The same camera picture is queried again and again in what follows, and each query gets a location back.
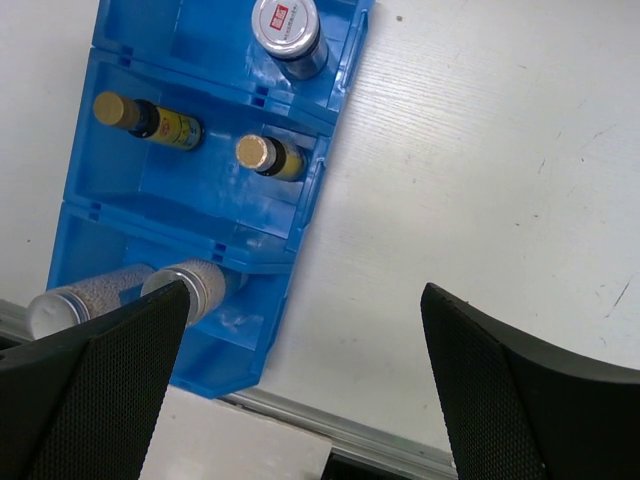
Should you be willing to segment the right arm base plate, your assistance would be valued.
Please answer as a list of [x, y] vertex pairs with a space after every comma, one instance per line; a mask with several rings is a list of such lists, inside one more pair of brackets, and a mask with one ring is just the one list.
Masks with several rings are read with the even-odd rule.
[[457, 479], [455, 469], [420, 455], [333, 447], [320, 476], [325, 479]]

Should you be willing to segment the far blue storage bin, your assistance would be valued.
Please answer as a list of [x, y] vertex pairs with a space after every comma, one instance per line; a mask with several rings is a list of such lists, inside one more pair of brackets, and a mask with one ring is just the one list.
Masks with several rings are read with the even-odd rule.
[[265, 99], [293, 119], [336, 124], [356, 77], [370, 1], [319, 1], [328, 46], [324, 68], [308, 80], [286, 75], [257, 42], [251, 1], [102, 1], [94, 47]]

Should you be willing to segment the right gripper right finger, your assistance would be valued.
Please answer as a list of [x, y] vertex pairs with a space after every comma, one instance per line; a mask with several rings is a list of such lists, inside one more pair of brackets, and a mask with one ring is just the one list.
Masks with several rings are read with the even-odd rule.
[[420, 308], [459, 478], [638, 478], [638, 371], [552, 345], [433, 283]]

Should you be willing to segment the middle blue storage bin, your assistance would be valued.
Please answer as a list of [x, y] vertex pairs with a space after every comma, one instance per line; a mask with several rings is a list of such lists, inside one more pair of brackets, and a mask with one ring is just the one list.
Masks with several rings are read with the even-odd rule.
[[[136, 138], [95, 118], [112, 91], [150, 100], [203, 123], [199, 146], [182, 151]], [[321, 189], [336, 120], [283, 104], [265, 87], [228, 88], [99, 49], [89, 54], [69, 170], [67, 203], [245, 271], [275, 273], [296, 259]], [[299, 146], [306, 169], [294, 182], [241, 167], [246, 134]]]

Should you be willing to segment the blue storage bin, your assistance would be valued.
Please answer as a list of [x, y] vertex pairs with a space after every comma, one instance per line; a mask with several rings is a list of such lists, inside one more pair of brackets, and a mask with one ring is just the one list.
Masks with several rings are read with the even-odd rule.
[[69, 203], [61, 206], [47, 288], [143, 263], [155, 269], [199, 258], [247, 275], [246, 284], [186, 329], [171, 382], [216, 398], [259, 383], [287, 304], [291, 265], [227, 261], [204, 248]]
[[[150, 100], [203, 123], [199, 146], [182, 151], [136, 138], [95, 118], [112, 91]], [[296, 259], [321, 189], [336, 120], [283, 104], [265, 87], [228, 88], [99, 49], [89, 54], [69, 170], [67, 203], [245, 271], [275, 273]], [[299, 146], [306, 169], [294, 182], [241, 167], [246, 134]]]
[[356, 77], [370, 1], [319, 1], [328, 46], [324, 68], [308, 80], [286, 75], [257, 42], [251, 1], [102, 1], [94, 47], [265, 99], [293, 119], [336, 124]]

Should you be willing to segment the near blue storage bin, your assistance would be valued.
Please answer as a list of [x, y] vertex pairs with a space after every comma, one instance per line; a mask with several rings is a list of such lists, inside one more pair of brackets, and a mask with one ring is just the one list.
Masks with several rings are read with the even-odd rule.
[[143, 263], [155, 269], [199, 258], [247, 275], [246, 284], [186, 329], [171, 382], [216, 398], [259, 383], [287, 304], [291, 265], [227, 261], [204, 248], [69, 203], [61, 206], [47, 288]]

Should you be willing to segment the silver-lid bead jar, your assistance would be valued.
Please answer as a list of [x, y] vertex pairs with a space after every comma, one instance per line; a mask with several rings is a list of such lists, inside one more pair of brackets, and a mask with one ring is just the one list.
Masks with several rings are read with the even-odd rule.
[[32, 337], [52, 335], [126, 305], [139, 297], [153, 272], [148, 265], [135, 264], [46, 291], [27, 307]]
[[190, 298], [186, 321], [186, 326], [190, 327], [218, 308], [226, 298], [242, 289], [248, 279], [247, 274], [192, 258], [152, 273], [144, 281], [140, 296], [174, 281], [181, 281], [186, 286]]

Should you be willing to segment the yellow-label sauce bottle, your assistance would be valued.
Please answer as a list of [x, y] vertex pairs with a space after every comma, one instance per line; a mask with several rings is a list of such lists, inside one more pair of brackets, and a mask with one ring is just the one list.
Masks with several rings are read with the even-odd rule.
[[260, 176], [295, 182], [304, 173], [306, 161], [297, 146], [274, 137], [249, 134], [235, 146], [237, 162]]
[[102, 92], [95, 98], [93, 113], [103, 125], [180, 150], [196, 149], [203, 138], [204, 129], [195, 117], [112, 91]]

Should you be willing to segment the aluminium table edge rail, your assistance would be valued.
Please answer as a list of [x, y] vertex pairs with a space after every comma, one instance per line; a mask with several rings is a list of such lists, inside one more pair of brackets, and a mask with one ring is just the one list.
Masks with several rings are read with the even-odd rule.
[[456, 475], [416, 317], [289, 314], [253, 389], [206, 400], [170, 387], [146, 479], [317, 479], [334, 457], [407, 479]]

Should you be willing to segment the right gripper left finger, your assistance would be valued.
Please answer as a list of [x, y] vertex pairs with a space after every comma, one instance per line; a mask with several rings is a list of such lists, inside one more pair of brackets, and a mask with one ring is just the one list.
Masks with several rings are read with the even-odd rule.
[[189, 306], [174, 281], [55, 334], [3, 342], [2, 478], [138, 478]]

